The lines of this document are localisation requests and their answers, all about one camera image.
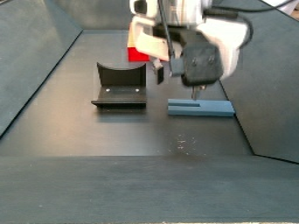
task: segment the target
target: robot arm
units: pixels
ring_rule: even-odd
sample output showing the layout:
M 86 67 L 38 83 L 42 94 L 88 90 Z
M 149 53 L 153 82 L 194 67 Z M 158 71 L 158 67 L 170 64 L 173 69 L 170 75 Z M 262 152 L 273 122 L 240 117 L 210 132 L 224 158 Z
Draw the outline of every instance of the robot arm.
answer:
M 210 0 L 130 0 L 129 7 L 136 50 L 169 61 L 172 74 L 181 75 L 186 86 L 206 85 L 230 76 L 248 27 L 202 16 Z M 169 30 L 157 22 L 158 10 Z

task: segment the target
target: gray wall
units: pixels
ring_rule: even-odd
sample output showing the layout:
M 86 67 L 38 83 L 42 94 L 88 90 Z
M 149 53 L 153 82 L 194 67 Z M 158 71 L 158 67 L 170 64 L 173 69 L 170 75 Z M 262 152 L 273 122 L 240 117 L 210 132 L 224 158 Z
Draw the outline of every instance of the gray wall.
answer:
M 0 136 L 79 32 L 51 0 L 0 5 Z
M 53 0 L 84 30 L 128 30 L 129 0 Z

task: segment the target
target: light blue block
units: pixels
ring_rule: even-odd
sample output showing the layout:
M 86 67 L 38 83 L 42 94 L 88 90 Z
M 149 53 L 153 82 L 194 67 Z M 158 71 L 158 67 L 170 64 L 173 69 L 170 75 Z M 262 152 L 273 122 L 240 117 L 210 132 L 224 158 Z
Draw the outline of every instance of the light blue block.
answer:
M 233 116 L 229 101 L 168 100 L 168 115 L 172 116 Z

